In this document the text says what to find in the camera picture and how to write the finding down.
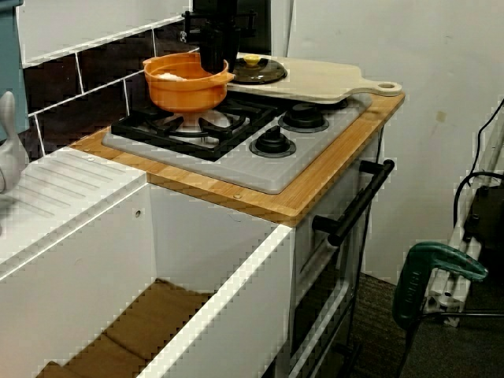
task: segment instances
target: gray stovetop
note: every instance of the gray stovetop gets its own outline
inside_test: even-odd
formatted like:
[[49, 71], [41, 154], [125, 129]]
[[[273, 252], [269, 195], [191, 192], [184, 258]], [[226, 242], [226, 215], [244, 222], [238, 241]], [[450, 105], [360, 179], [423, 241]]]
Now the gray stovetop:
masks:
[[282, 158], [260, 157], [252, 154], [249, 150], [249, 145], [258, 136], [278, 124], [278, 118], [217, 161], [204, 161], [197, 157], [131, 141], [110, 133], [106, 134], [102, 143], [116, 150], [173, 165], [204, 176], [268, 194], [278, 194], [358, 118], [371, 105], [371, 102], [368, 94], [349, 97], [348, 107], [324, 114], [329, 122], [329, 127], [322, 132], [301, 134], [282, 129], [282, 133], [297, 147], [294, 154]]

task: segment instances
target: dark floor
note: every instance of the dark floor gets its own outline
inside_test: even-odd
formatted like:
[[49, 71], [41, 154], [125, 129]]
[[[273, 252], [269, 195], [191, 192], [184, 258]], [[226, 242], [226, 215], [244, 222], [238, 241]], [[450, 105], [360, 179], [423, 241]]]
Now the dark floor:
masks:
[[361, 274], [352, 343], [361, 343], [351, 378], [394, 377], [405, 347], [405, 332], [392, 319], [395, 286]]
[[[467, 310], [504, 310], [504, 256], [483, 252], [480, 262], [490, 271], [473, 283]], [[405, 348], [405, 332], [392, 320], [395, 286], [361, 275], [352, 340], [363, 350], [351, 378], [395, 377]], [[402, 378], [504, 377], [504, 320], [462, 319], [452, 328], [422, 323]]]

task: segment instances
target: brown subway tile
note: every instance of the brown subway tile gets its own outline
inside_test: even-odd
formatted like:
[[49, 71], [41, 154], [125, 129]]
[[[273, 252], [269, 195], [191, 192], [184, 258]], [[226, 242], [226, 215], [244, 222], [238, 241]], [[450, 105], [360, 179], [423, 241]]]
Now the brown subway tile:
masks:
[[79, 53], [86, 91], [143, 69], [142, 62], [154, 56], [152, 31], [133, 35]]
[[21, 132], [19, 134], [19, 139], [23, 143], [24, 149], [28, 153], [30, 161], [35, 161], [40, 159], [42, 154], [42, 147], [40, 146], [39, 132], [37, 131], [37, 125], [35, 123], [35, 118], [29, 118], [29, 129], [26, 132]]
[[28, 112], [54, 105], [80, 93], [75, 55], [24, 69]]
[[49, 154], [127, 115], [122, 82], [38, 114], [44, 148]]
[[149, 87], [143, 72], [126, 79], [128, 92], [128, 104], [130, 109], [143, 108], [152, 105], [149, 95]]
[[198, 47], [197, 45], [190, 45], [180, 41], [179, 33], [182, 30], [182, 22], [168, 24], [154, 29], [156, 52], [159, 57], [174, 53], [185, 53]]

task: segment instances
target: open drawer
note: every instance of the open drawer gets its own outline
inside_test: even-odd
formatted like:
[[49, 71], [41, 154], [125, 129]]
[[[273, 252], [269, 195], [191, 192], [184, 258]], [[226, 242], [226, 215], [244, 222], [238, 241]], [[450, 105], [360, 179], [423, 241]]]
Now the open drawer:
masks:
[[257, 377], [287, 339], [293, 249], [291, 228], [146, 184], [2, 278], [2, 376], [64, 366], [161, 278], [213, 296], [139, 377]]

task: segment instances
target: black control knob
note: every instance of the black control knob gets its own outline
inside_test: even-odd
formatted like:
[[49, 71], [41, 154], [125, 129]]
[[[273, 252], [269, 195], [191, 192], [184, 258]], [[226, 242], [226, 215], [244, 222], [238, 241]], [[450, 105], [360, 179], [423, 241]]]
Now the black control knob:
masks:
[[267, 154], [282, 154], [291, 147], [289, 139], [282, 134], [280, 126], [274, 126], [261, 135], [256, 144], [256, 148]]
[[314, 129], [324, 126], [325, 119], [314, 104], [297, 104], [285, 113], [283, 123], [292, 128]]

